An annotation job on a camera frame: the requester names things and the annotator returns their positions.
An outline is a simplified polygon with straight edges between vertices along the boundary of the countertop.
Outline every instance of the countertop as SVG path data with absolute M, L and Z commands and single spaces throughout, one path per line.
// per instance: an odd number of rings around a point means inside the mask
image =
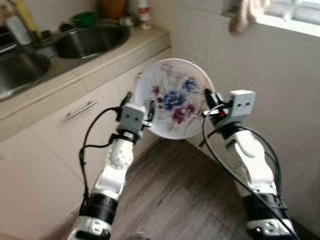
M 0 102 L 0 141 L 62 109 L 170 47 L 169 32 L 135 29 L 118 48 Z M 104 78 L 95 73 L 104 70 Z

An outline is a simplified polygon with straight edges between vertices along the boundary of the plate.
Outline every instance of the plate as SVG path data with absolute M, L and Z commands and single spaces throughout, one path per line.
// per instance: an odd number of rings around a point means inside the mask
M 214 87 L 208 75 L 192 62 L 168 58 L 147 68 L 140 78 L 135 103 L 149 109 L 155 102 L 151 132 L 166 139 L 186 139 L 199 133 L 208 110 L 205 89 Z

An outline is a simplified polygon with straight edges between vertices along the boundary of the towel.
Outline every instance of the towel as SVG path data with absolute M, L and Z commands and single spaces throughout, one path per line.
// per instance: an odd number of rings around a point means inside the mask
M 237 14 L 230 22 L 229 30 L 233 35 L 243 34 L 257 21 L 270 5 L 270 0 L 242 0 Z

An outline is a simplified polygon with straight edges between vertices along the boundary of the sink basin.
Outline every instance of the sink basin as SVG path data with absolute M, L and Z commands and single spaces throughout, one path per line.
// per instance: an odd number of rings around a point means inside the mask
M 128 28 L 118 25 L 96 25 L 70 31 L 55 44 L 61 58 L 93 57 L 123 44 L 130 36 Z
M 31 49 L 20 48 L 0 56 L 0 100 L 32 86 L 50 65 L 47 57 Z

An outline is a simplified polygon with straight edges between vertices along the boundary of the wire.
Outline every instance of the wire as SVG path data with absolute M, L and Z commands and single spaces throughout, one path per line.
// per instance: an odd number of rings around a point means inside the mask
M 270 153 L 268 153 L 267 151 L 265 151 L 264 153 L 272 160 L 272 162 L 274 164 L 275 186 L 277 188 L 277 193 L 278 193 L 279 198 L 281 199 L 281 201 L 283 201 L 283 198 L 282 198 L 282 174 L 281 174 L 280 161 L 279 161 L 278 156 L 276 155 L 275 151 L 273 150 L 272 146 L 270 145 L 270 143 L 263 136 L 261 136 L 260 133 L 258 133 L 254 129 L 251 129 L 251 128 L 248 128 L 248 127 L 244 127 L 244 126 L 238 126 L 238 125 L 225 125 L 225 126 L 222 126 L 220 128 L 215 129 L 211 133 L 209 133 L 207 135 L 207 137 L 210 138 L 214 134 L 220 132 L 221 130 L 228 129 L 228 128 L 229 129 L 234 128 L 234 129 L 239 129 L 239 130 L 248 130 L 248 131 L 252 132 L 254 135 L 258 136 L 268 146 L 268 148 L 272 152 L 273 156 Z M 205 143 L 206 143 L 206 141 L 203 140 L 199 144 L 198 148 L 202 148 Z
M 81 167 L 81 172 L 82 172 L 82 176 L 83 176 L 83 184 L 84 184 L 84 193 L 83 193 L 83 200 L 80 206 L 80 214 L 85 206 L 85 204 L 87 203 L 88 199 L 89 199 L 89 187 L 88 187 L 88 180 L 87 180 L 87 175 L 86 175 L 86 162 L 85 162 L 85 149 L 86 148 L 106 148 L 109 146 L 109 144 L 106 145 L 86 145 L 87 144 L 87 140 L 90 134 L 91 129 L 93 128 L 93 126 L 95 125 L 95 123 L 98 121 L 98 119 L 104 115 L 105 113 L 109 112 L 109 111 L 118 111 L 118 107 L 109 107 L 105 110 L 103 110 L 91 123 L 91 125 L 89 126 L 88 130 L 86 131 L 85 137 L 84 137 L 84 141 L 83 141 L 83 145 L 79 151 L 79 162 L 80 162 L 80 167 Z
M 300 238 L 296 235 L 296 233 L 294 231 L 291 230 L 290 227 L 288 227 L 286 225 L 286 223 L 281 219 L 281 217 L 269 206 L 269 204 L 261 197 L 259 196 L 253 189 L 251 189 L 249 186 L 247 186 L 245 183 L 243 183 L 243 181 L 234 173 L 231 171 L 231 169 L 224 164 L 224 162 L 220 159 L 220 157 L 215 153 L 215 150 L 213 149 L 213 147 L 211 146 L 209 139 L 208 139 L 208 135 L 207 135 L 207 130 L 206 130 L 206 124 L 208 122 L 209 116 L 211 115 L 211 113 L 218 109 L 218 108 L 222 108 L 224 105 L 220 104 L 214 108 L 212 108 L 209 113 L 205 116 L 205 119 L 203 121 L 202 124 L 202 134 L 203 134 L 203 138 L 205 139 L 205 144 L 207 145 L 209 151 L 211 152 L 212 156 L 220 163 L 220 165 L 226 170 L 226 172 L 235 180 L 237 181 L 244 189 L 246 189 L 248 192 L 250 192 L 251 194 L 253 194 L 257 199 L 259 199 L 264 205 L 265 207 L 278 219 L 278 221 L 288 230 L 288 232 L 296 239 L 296 240 L 300 240 Z

